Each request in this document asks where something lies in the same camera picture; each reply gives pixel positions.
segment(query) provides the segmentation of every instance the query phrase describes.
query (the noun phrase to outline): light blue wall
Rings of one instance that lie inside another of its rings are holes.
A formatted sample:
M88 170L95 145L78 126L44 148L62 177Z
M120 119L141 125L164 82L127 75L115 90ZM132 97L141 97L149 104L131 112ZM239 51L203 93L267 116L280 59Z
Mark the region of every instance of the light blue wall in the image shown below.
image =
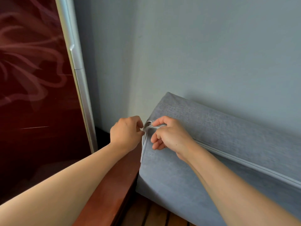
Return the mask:
M92 22L82 46L106 131L121 116L146 120L170 91L301 136L301 0L93 0L84 23L75 2L81 39Z

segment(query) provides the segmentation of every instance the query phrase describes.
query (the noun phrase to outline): left arm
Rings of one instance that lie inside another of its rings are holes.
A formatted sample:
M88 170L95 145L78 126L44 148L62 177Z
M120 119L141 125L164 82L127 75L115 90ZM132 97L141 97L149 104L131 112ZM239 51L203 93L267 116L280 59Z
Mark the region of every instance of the left arm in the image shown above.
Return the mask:
M0 225L72 225L106 173L144 132L140 117L121 118L111 143L0 205Z

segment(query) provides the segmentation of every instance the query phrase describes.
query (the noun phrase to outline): left hand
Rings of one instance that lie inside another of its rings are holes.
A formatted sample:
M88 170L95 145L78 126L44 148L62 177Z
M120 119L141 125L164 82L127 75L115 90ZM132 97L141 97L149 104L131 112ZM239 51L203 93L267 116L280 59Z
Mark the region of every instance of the left hand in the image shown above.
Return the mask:
M133 150L144 135L143 122L139 116L120 118L111 128L111 144L127 152Z

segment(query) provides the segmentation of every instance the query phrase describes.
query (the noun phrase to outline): right hand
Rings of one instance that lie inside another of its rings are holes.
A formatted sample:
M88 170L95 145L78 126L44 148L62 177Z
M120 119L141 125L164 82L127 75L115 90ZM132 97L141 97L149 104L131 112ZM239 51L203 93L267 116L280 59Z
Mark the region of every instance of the right hand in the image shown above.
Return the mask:
M177 153L177 156L185 161L187 147L195 143L188 132L183 128L180 122L168 116L158 118L153 122L153 126L167 124L167 126L157 129L151 138L154 150L169 148Z

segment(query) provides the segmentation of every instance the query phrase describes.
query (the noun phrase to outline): hand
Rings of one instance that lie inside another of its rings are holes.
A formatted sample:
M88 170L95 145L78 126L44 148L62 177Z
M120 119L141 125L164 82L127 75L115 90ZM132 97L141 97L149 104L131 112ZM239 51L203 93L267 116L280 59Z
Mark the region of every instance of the hand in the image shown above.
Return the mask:
M162 150L166 147L177 153L177 156L186 161L187 145L195 143L180 122L168 116L161 117L153 122L153 126L167 124L157 129L151 138L154 150Z
M140 128L143 128L143 122L139 116L120 118L110 130L111 144L130 152L144 135Z

